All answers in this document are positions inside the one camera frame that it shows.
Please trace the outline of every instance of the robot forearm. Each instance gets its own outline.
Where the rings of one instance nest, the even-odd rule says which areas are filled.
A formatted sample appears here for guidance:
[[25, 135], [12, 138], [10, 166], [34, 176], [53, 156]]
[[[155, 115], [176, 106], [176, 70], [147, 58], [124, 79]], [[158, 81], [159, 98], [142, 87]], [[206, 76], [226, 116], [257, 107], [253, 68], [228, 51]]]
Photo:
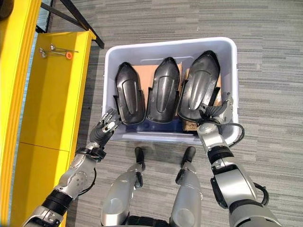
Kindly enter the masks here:
[[255, 184], [219, 132], [218, 125], [226, 124], [231, 119], [231, 97], [222, 106], [219, 112], [213, 111], [209, 119], [204, 119], [197, 129], [212, 165], [214, 177], [211, 184], [215, 198], [221, 207], [229, 209], [231, 227], [280, 227], [281, 224], [266, 207], [268, 197], [267, 201], [257, 202]]
[[120, 124], [116, 111], [110, 109], [90, 133], [90, 143], [86, 148], [80, 148], [69, 169], [61, 176], [59, 183], [38, 206], [23, 226], [26, 227], [57, 227], [71, 203], [84, 193], [88, 176], [94, 170], [96, 163], [101, 161], [106, 153], [104, 146]]

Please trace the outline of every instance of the metal bar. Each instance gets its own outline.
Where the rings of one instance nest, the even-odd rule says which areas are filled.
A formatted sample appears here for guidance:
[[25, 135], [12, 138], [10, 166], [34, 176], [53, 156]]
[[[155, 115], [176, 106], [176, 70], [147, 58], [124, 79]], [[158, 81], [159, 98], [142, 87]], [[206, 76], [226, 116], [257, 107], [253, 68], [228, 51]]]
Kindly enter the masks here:
[[104, 49], [104, 42], [97, 35], [95, 30], [89, 25], [89, 23], [85, 20], [84, 16], [78, 11], [75, 5], [71, 2], [71, 0], [60, 0], [63, 5], [71, 12], [71, 14], [77, 19], [77, 21], [82, 25], [85, 30], [91, 30], [96, 36], [96, 43], [101, 49]]
[[[53, 0], [51, 0], [50, 4], [49, 4], [50, 7], [53, 6]], [[48, 26], [49, 26], [49, 21], [51, 19], [51, 12], [48, 11], [48, 16], [47, 16], [47, 21], [46, 21], [46, 26], [45, 26], [45, 31], [48, 32]]]
[[41, 27], [39, 27], [38, 25], [36, 25], [36, 32], [37, 33], [46, 33], [45, 30], [43, 30]]
[[66, 14], [64, 14], [64, 13], [62, 13], [62, 12], [60, 12], [59, 10], [57, 10], [57, 9], [55, 9], [55, 8], [49, 6], [49, 5], [46, 5], [46, 4], [43, 3], [43, 2], [41, 2], [41, 8], [46, 9], [47, 11], [56, 14], [57, 16], [59, 16], [59, 17], [65, 19], [65, 20], [67, 20], [67, 21], [73, 23], [74, 25], [79, 26], [79, 27], [82, 28], [82, 29], [85, 29], [85, 27], [82, 26], [82, 25], [81, 25], [77, 20], [75, 20], [74, 18], [71, 18], [70, 16], [68, 16], [68, 15], [66, 15]]

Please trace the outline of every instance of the gray carpet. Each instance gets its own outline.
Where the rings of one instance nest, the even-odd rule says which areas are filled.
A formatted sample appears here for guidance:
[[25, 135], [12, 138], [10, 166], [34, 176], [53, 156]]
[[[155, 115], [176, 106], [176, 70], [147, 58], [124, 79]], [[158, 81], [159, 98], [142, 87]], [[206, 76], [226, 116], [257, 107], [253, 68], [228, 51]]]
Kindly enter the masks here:
[[[232, 149], [253, 181], [266, 185], [268, 207], [285, 227], [303, 225], [303, 2], [301, 0], [73, 0], [100, 34], [92, 46], [78, 145], [100, 117], [106, 51], [116, 45], [226, 36], [238, 47], [240, 123], [245, 139]], [[55, 6], [66, 11], [57, 1]], [[79, 30], [54, 17], [51, 32]], [[136, 146], [148, 148], [144, 187], [134, 192], [131, 214], [169, 219], [174, 180], [185, 144], [111, 141], [97, 165], [93, 189], [79, 197], [67, 226], [100, 226], [111, 183], [134, 162]], [[201, 146], [193, 161], [203, 190], [202, 226], [228, 226], [210, 185]]]

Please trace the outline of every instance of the black metal frame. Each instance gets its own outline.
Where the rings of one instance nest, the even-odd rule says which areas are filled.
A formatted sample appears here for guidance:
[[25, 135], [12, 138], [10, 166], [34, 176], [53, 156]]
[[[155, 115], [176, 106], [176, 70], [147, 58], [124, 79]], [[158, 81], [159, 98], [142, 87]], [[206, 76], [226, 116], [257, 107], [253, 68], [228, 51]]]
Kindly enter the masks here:
[[[97, 33], [95, 32], [95, 30], [89, 25], [89, 23], [86, 21], [86, 19], [84, 18], [84, 16], [79, 12], [79, 10], [75, 7], [75, 5], [71, 2], [71, 0], [60, 0], [63, 5], [70, 11], [70, 13], [76, 18], [72, 18], [62, 12], [60, 12], [59, 10], [53, 8], [52, 6], [49, 6], [45, 3], [41, 3], [41, 8], [49, 11], [49, 16], [51, 13], [54, 13], [55, 15], [73, 23], [74, 25], [79, 26], [80, 28], [83, 28], [84, 30], [88, 31], [91, 30], [92, 33], [96, 36], [96, 43], [98, 44], [98, 46], [101, 49], [104, 49], [104, 42], [101, 40], [101, 38], [97, 35]], [[47, 21], [47, 26], [46, 26], [46, 31], [48, 30], [48, 22], [49, 22], [49, 18]], [[40, 28], [39, 26], [36, 26], [36, 32], [38, 33], [45, 33], [46, 31], [44, 31], [42, 28]]]

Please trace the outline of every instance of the metal tool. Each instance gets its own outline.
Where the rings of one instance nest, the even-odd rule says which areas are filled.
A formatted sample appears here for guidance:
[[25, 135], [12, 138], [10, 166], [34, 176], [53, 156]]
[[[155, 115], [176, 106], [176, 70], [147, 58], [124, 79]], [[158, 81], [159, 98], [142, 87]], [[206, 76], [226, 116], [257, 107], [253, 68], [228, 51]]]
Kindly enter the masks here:
[[50, 45], [50, 49], [52, 52], [57, 51], [57, 52], [77, 52], [79, 53], [79, 51], [74, 51], [74, 50], [67, 50], [67, 49], [63, 49], [63, 48], [58, 48], [56, 47], [54, 44]]
[[72, 53], [71, 52], [55, 52], [55, 51], [47, 51], [42, 48], [39, 48], [39, 52], [41, 53], [42, 58], [46, 58], [48, 56], [57, 56], [57, 55], [64, 55], [68, 60], [72, 59]]

